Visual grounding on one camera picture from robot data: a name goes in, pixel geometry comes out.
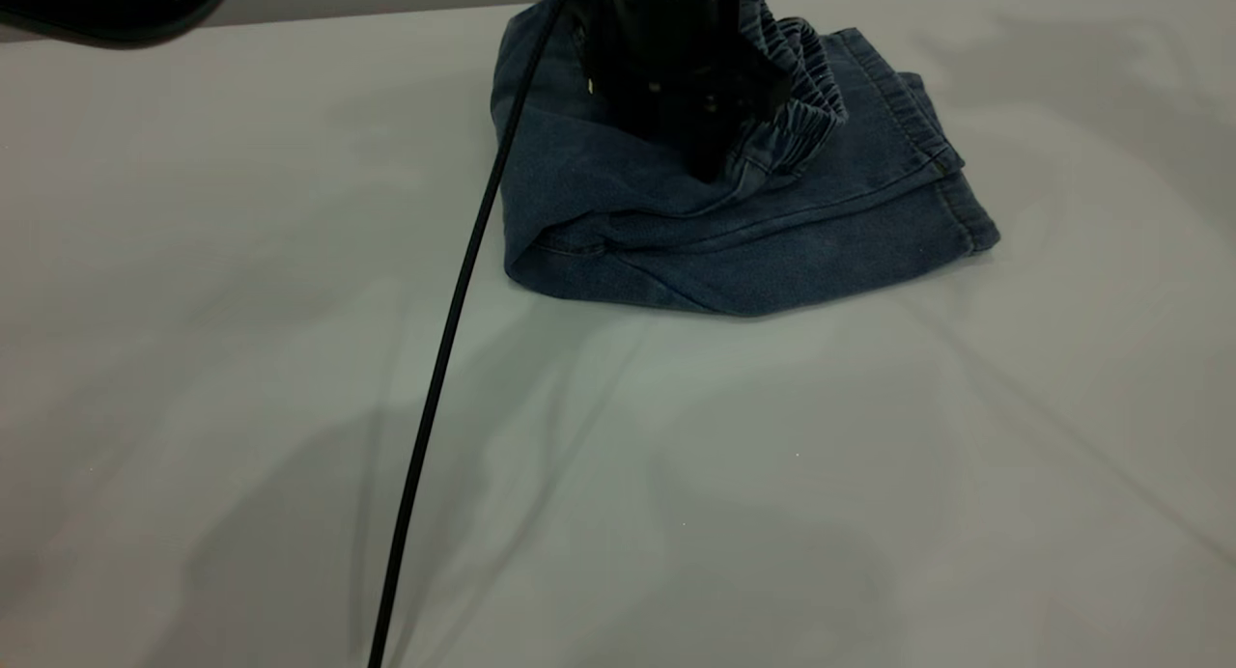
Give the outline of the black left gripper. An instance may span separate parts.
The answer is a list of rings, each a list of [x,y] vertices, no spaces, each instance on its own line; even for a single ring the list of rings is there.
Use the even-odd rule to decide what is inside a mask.
[[[791,77],[742,32],[742,0],[578,0],[578,53],[592,95],[634,132],[775,118]],[[692,132],[695,181],[724,174],[737,132]]]

